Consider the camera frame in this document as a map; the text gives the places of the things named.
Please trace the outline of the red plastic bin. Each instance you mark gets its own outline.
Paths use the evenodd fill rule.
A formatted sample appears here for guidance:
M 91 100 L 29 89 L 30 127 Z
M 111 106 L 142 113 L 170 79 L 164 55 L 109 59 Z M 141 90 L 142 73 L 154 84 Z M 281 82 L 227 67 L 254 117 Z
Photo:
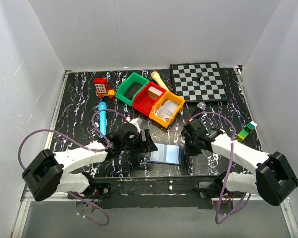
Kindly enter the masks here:
M 134 109 L 136 109 L 138 112 L 142 113 L 143 115 L 145 115 L 146 117 L 148 117 L 151 113 L 151 110 L 154 106 L 155 103 L 158 102 L 158 100 L 162 97 L 162 95 L 157 99 L 157 100 L 153 100 L 151 98 L 148 97 L 147 95 L 147 89 L 149 87 L 155 87 L 158 90 L 162 91 L 163 94 L 166 92 L 165 89 L 161 88 L 159 85 L 153 83 L 153 82 L 149 82 L 136 96 L 135 99 L 132 103 L 132 107 Z

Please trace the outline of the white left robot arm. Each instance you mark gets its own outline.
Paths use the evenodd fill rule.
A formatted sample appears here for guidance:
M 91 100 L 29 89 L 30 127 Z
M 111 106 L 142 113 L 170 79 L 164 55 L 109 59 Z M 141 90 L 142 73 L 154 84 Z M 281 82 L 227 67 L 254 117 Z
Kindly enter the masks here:
M 24 169 L 22 178 L 35 201 L 43 201 L 56 192 L 76 192 L 89 197 L 95 180 L 74 171 L 84 166 L 116 158 L 122 151 L 135 154 L 157 151 L 149 130 L 140 131 L 135 122 L 123 124 L 89 145 L 63 152 L 44 149 Z

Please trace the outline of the blue toy microphone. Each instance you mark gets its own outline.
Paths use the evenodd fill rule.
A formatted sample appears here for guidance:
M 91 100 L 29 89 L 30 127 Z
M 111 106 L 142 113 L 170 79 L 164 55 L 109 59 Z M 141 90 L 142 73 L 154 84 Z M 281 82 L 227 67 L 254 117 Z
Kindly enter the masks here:
M 103 135 L 106 135 L 106 109 L 107 105 L 105 102 L 98 104 L 99 112 L 99 130 Z

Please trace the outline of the green lego brick stack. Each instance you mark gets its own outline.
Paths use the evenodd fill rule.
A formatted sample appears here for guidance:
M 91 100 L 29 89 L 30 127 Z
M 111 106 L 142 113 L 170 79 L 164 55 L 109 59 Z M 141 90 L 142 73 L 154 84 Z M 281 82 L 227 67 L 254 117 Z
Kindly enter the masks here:
M 253 121 L 249 122 L 244 129 L 235 137 L 238 142 L 243 142 L 246 137 L 257 127 L 257 124 Z

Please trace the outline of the cream toy microphone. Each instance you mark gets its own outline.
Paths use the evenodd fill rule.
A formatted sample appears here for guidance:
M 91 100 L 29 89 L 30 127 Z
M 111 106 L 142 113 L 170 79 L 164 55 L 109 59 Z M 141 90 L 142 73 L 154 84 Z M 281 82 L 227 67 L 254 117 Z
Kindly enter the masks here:
M 152 79 L 163 89 L 169 91 L 168 87 L 166 86 L 166 84 L 163 82 L 163 80 L 160 77 L 160 74 L 157 71 L 153 71 L 151 73 L 151 77 Z

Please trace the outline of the green plastic bin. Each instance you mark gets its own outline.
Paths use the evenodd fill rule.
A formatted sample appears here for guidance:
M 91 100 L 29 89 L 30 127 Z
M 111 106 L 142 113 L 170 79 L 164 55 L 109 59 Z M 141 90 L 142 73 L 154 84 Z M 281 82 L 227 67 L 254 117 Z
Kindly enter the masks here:
M 132 73 L 126 80 L 124 80 L 117 88 L 116 98 L 132 106 L 135 96 L 149 83 L 149 80 Z

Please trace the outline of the black white chessboard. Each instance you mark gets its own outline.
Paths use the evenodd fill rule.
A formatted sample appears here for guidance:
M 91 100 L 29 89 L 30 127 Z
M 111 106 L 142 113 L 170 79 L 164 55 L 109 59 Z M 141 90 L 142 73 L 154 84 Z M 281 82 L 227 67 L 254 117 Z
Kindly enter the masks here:
M 228 100 L 217 62 L 171 64 L 170 75 L 173 93 L 187 103 Z

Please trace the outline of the black silver microphone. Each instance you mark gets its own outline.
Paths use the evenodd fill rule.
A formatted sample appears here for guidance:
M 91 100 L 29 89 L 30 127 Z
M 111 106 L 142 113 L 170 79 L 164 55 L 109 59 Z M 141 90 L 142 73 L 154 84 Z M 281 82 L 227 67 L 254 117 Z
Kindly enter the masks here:
M 191 114 L 191 116 L 189 117 L 188 121 L 191 121 L 194 115 L 203 112 L 203 111 L 206 109 L 206 106 L 207 106 L 206 103 L 200 101 L 200 102 L 196 105 L 196 108 L 195 108 L 195 110 L 193 111 L 193 113 Z

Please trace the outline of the white cards stack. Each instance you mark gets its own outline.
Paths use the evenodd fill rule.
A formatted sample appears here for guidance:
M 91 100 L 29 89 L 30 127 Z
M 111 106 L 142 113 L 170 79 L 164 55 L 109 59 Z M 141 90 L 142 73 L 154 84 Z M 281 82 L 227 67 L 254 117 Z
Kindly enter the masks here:
M 155 113 L 162 120 L 169 122 L 172 115 L 176 112 L 178 105 L 171 100 L 167 100 Z

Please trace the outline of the navy blue card holder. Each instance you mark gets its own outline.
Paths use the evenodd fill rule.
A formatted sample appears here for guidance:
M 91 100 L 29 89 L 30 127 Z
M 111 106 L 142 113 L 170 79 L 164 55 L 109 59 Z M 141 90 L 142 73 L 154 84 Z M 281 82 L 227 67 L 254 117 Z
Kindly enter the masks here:
M 171 144 L 156 144 L 157 151 L 150 153 L 149 162 L 158 164 L 180 165 L 181 146 Z

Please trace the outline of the yellow plastic bin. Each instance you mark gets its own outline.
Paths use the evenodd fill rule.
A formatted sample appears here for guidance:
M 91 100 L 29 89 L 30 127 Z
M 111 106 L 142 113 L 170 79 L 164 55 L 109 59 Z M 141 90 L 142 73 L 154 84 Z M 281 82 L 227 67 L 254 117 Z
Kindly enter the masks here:
M 185 100 L 169 91 L 166 91 L 153 105 L 149 118 L 164 128 L 173 123 L 177 114 L 182 111 Z

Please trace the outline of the red yellow toy train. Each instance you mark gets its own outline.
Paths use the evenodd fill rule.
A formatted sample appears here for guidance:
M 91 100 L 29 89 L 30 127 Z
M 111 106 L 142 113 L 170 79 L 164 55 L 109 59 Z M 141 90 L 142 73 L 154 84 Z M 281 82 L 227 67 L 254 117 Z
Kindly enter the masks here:
M 109 99 L 113 99 L 116 95 L 116 91 L 108 86 L 108 80 L 106 78 L 95 78 L 94 86 L 96 89 L 96 95 L 99 99 L 104 97 L 108 97 Z

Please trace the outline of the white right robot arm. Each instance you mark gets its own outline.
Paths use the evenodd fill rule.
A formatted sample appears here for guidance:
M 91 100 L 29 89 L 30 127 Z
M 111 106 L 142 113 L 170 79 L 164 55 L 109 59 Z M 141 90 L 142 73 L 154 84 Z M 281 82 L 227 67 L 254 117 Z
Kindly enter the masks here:
M 232 160 L 249 170 L 236 173 L 228 170 L 214 179 L 210 185 L 198 191 L 205 196 L 217 196 L 221 192 L 242 192 L 259 195 L 273 206 L 279 206 L 297 187 L 298 179 L 286 157 L 280 152 L 268 154 L 252 149 L 216 128 L 207 130 L 198 119 L 184 125 L 184 154 L 196 156 L 207 150 Z

